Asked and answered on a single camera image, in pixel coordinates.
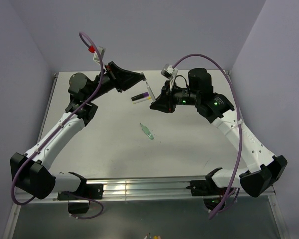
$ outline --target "purple wall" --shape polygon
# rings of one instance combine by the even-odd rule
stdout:
[[[132,70],[162,69],[196,52],[231,69],[265,0],[10,0],[57,71],[98,70],[78,32]],[[188,59],[180,67],[214,69]]]
[[[299,239],[299,0],[266,1],[231,76],[248,127],[288,161],[275,189]]]
[[[0,238],[10,214],[10,158],[37,140],[51,71],[20,18],[0,0]]]

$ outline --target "gray floor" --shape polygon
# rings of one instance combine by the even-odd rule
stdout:
[[[91,220],[68,217],[64,203],[23,206],[13,239],[143,239],[148,232],[162,239],[280,238],[266,196],[240,197],[211,221],[201,199],[104,204]]]

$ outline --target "marker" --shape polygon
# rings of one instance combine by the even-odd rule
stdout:
[[[139,102],[142,102],[142,101],[147,101],[147,100],[150,100],[151,97],[150,96],[147,96],[145,98],[142,98],[142,99],[139,99],[139,100],[136,100],[136,101],[132,101],[133,104],[136,104],[136,103],[139,103]]]
[[[136,101],[136,100],[144,98],[146,96],[149,96],[148,92],[144,92],[144,93],[141,93],[139,95],[133,96],[133,97],[131,97],[131,100]]]
[[[145,83],[146,83],[146,88],[147,88],[147,90],[149,92],[149,95],[151,96],[151,98],[153,99],[153,101],[156,101],[155,95],[154,95],[153,91],[151,90],[150,85],[146,81],[145,81]]]

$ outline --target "green marker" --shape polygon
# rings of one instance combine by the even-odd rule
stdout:
[[[146,127],[145,127],[144,125],[142,125],[141,123],[140,123],[140,126],[141,126],[142,131],[144,132],[144,134],[146,134],[147,137],[149,137],[150,140],[153,140],[153,139],[154,139],[154,136],[153,136],[152,133],[149,131],[149,129],[146,128]]]

